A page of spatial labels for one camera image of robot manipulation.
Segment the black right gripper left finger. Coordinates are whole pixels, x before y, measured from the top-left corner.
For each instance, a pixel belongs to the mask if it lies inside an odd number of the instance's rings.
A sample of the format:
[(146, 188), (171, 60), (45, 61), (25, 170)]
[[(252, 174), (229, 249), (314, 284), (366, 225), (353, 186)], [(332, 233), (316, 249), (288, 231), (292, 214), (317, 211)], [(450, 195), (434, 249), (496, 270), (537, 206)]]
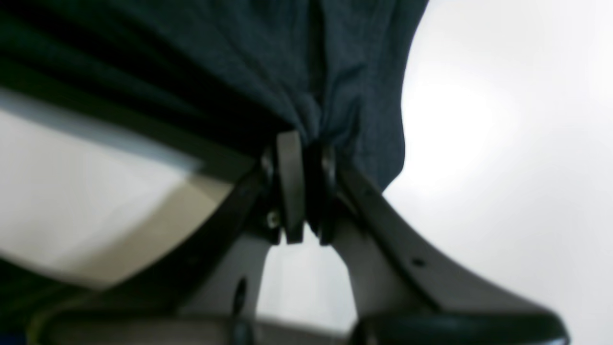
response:
[(35, 345), (252, 345), (270, 247), (304, 240), (297, 131), (282, 132), (198, 229), (136, 275), (40, 317)]

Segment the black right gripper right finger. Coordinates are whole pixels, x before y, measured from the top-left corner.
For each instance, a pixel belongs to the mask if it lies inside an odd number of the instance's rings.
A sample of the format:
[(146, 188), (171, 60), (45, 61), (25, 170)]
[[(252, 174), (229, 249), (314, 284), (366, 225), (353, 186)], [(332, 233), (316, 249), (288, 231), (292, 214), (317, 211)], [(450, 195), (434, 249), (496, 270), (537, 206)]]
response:
[(308, 221), (350, 275), (349, 345), (569, 344), (555, 312), (436, 249), (331, 145), (306, 152)]

